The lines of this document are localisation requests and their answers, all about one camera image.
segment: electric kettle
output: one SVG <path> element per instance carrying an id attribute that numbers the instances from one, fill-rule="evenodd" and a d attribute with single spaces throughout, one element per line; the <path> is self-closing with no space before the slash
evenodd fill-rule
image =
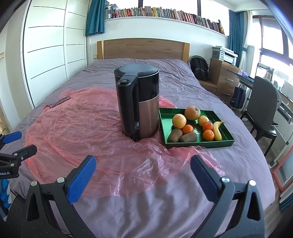
<path id="1" fill-rule="evenodd" d="M 122 131 L 135 142 L 153 136 L 159 126 L 159 69 L 128 64 L 114 75 Z"/>

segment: bed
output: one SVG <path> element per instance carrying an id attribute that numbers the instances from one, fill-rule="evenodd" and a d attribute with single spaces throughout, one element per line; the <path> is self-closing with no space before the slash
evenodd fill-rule
<path id="1" fill-rule="evenodd" d="M 24 146 L 28 128 L 54 103 L 62 92 L 88 87 L 114 89 L 113 71 L 130 63 L 153 64 L 160 69 L 160 96 L 177 108 L 196 105 L 213 110 L 235 138 L 231 147 L 209 149 L 221 169 L 234 182 L 256 181 L 263 208 L 275 200 L 275 188 L 265 157 L 241 120 L 215 95 L 202 88 L 194 77 L 187 59 L 189 44 L 158 39 L 119 39 L 97 42 L 98 60 L 63 84 L 39 104 L 15 131 L 21 140 L 5 145 L 3 153 L 12 153 Z M 10 180 L 11 190 L 26 197 L 35 177 L 26 163 L 19 169 L 19 178 Z M 82 196 L 75 209 L 97 237 L 190 237 L 212 208 L 197 180 L 185 164 L 167 183 L 129 196 Z M 67 228 L 53 206 L 62 230 Z M 233 213 L 228 212 L 218 234 L 225 231 Z"/>

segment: orange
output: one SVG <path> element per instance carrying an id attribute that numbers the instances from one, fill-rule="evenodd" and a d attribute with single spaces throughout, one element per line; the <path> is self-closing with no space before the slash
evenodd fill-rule
<path id="1" fill-rule="evenodd" d="M 172 124 L 174 127 L 181 129 L 186 125 L 186 118 L 182 114 L 176 114 L 172 118 Z"/>
<path id="2" fill-rule="evenodd" d="M 211 122 L 206 122 L 202 126 L 203 131 L 205 130 L 213 130 L 214 129 L 214 124 Z"/>
<path id="3" fill-rule="evenodd" d="M 182 129 L 183 135 L 193 132 L 193 126 L 192 125 L 185 125 Z"/>
<path id="4" fill-rule="evenodd" d="M 202 137 L 206 140 L 206 141 L 212 141 L 215 137 L 215 134 L 213 133 L 212 130 L 205 130 L 202 134 Z"/>

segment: kiwi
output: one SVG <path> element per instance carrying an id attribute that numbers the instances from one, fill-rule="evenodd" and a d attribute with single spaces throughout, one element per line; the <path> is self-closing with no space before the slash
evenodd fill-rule
<path id="1" fill-rule="evenodd" d="M 167 142 L 177 143 L 182 135 L 183 135 L 183 132 L 180 129 L 176 128 L 171 131 L 170 135 L 168 136 Z"/>
<path id="2" fill-rule="evenodd" d="M 187 143 L 187 142 L 196 142 L 197 141 L 197 134 L 194 132 L 189 132 L 180 138 L 180 142 Z"/>

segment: shopping bag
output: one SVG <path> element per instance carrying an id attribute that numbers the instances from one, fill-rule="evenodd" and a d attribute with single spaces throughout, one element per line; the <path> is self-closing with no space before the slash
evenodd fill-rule
<path id="1" fill-rule="evenodd" d="M 245 90 L 244 85 L 240 84 L 239 87 L 236 87 L 234 90 L 233 97 L 230 101 L 230 105 L 233 108 L 241 109 L 245 101 Z"/>

